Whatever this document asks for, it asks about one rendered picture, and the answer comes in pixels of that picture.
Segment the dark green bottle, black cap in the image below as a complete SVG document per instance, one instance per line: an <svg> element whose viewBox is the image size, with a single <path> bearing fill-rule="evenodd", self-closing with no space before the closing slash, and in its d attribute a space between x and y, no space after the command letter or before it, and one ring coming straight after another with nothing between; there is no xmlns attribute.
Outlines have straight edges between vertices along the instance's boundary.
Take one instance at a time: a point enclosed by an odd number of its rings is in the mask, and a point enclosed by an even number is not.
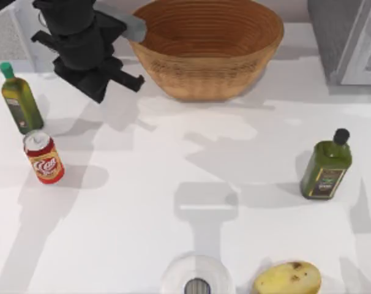
<svg viewBox="0 0 371 294"><path fill-rule="evenodd" d="M309 200L330 200L352 164L351 149L348 145L350 132L339 128L332 140L319 141L313 149L300 191Z"/></svg>

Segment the pale framed cabinet door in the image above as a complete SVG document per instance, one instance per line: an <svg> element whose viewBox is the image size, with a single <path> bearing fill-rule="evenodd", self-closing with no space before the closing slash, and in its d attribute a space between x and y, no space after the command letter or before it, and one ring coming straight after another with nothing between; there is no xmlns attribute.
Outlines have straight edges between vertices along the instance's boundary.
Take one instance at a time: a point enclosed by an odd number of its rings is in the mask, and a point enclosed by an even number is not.
<svg viewBox="0 0 371 294"><path fill-rule="evenodd" d="M361 0L339 65L343 85L371 85L371 0Z"/></svg>

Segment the green bottle with green cap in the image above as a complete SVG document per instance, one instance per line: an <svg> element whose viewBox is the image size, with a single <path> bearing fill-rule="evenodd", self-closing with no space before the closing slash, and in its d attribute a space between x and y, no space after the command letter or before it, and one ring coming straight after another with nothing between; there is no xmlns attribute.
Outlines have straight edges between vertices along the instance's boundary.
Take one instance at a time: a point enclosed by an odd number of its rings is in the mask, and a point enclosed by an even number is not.
<svg viewBox="0 0 371 294"><path fill-rule="evenodd" d="M0 63L0 71L5 78L1 94L19 132L25 135L42 129L44 121L28 82L15 76L9 62Z"/></svg>

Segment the red and white can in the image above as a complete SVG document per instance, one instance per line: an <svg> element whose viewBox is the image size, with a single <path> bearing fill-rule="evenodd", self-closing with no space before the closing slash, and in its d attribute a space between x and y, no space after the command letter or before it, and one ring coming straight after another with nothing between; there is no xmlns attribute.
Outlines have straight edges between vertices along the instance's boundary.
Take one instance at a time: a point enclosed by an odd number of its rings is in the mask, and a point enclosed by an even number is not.
<svg viewBox="0 0 371 294"><path fill-rule="evenodd" d="M64 176L64 166L50 135L33 130L24 136L23 148L41 183L54 184Z"/></svg>

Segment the grey pierced drawer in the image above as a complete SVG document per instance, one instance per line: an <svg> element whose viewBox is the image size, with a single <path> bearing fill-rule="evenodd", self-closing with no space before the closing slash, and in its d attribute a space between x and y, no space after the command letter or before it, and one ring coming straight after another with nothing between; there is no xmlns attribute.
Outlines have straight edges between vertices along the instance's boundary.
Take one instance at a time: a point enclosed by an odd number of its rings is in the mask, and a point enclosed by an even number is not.
<svg viewBox="0 0 371 294"><path fill-rule="evenodd" d="M0 10L0 60L28 60L22 28L17 19L14 4Z"/></svg>

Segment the grey cabinet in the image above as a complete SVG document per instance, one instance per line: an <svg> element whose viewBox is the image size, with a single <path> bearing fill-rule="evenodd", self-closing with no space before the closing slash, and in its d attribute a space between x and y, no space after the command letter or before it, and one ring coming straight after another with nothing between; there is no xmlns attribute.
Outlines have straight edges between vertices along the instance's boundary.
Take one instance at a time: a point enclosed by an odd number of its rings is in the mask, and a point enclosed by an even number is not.
<svg viewBox="0 0 371 294"><path fill-rule="evenodd" d="M361 0L308 0L307 8L327 81L340 83L339 65Z"/></svg>

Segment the brown woven basket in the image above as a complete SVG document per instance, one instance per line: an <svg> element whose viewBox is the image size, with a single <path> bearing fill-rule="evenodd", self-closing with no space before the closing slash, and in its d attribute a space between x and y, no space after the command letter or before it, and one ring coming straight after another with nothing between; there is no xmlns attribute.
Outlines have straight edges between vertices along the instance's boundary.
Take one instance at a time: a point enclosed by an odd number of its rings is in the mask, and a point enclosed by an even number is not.
<svg viewBox="0 0 371 294"><path fill-rule="evenodd" d="M255 0L153 0L134 11L146 23L131 47L168 96L226 101L256 82L284 35L282 19Z"/></svg>

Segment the pale grey rounded box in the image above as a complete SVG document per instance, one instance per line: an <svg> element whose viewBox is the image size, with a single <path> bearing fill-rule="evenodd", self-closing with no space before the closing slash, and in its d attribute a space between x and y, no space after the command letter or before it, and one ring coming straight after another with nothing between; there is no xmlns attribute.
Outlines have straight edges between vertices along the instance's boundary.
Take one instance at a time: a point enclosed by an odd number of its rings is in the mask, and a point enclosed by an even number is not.
<svg viewBox="0 0 371 294"><path fill-rule="evenodd" d="M134 15L126 15L123 19L123 22L127 27L122 33L123 37L125 37L127 40L138 43L144 41L147 33L147 27L144 20Z"/></svg>

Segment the yellow potato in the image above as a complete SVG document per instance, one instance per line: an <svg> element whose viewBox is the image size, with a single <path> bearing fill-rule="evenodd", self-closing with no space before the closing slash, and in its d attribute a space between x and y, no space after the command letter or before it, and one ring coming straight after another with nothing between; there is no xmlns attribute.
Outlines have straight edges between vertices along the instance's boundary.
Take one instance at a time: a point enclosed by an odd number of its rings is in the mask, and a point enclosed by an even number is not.
<svg viewBox="0 0 371 294"><path fill-rule="evenodd" d="M318 294L321 282L321 273L312 263L285 262L259 274L251 294Z"/></svg>

